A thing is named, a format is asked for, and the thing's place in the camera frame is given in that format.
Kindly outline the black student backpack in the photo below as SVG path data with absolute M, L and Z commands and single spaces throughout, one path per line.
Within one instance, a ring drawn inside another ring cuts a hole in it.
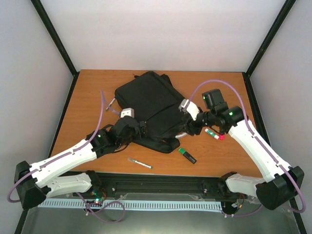
M 180 146 L 176 135 L 184 132 L 184 113 L 179 110 L 184 96 L 169 77 L 148 71 L 118 87 L 115 98 L 122 109 L 133 108 L 135 117 L 116 122 L 107 133 L 110 147 L 117 149 L 131 142 L 169 154 Z M 138 123 L 145 121 L 147 136 L 139 137 Z

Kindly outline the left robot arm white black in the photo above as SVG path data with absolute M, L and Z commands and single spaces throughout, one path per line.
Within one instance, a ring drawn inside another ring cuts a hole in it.
M 97 196 L 101 183 L 88 173 L 76 179 L 61 175 L 85 162 L 106 154 L 123 151 L 133 140 L 146 135 L 146 122 L 124 116 L 112 125 L 97 128 L 73 147 L 37 163 L 22 161 L 17 164 L 14 185 L 23 209 L 31 209 L 45 199 L 73 192 L 87 192 Z

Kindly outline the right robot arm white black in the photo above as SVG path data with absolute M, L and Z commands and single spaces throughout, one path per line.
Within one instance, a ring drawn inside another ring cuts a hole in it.
M 229 134 L 256 164 L 262 177 L 227 174 L 225 187 L 230 192 L 256 197 L 267 209 L 274 210 L 299 194 L 304 172 L 283 160 L 263 139 L 239 106 L 228 107 L 218 89 L 202 94 L 206 112 L 184 99 L 179 109 L 191 116 L 189 126 L 219 128 L 219 135 Z

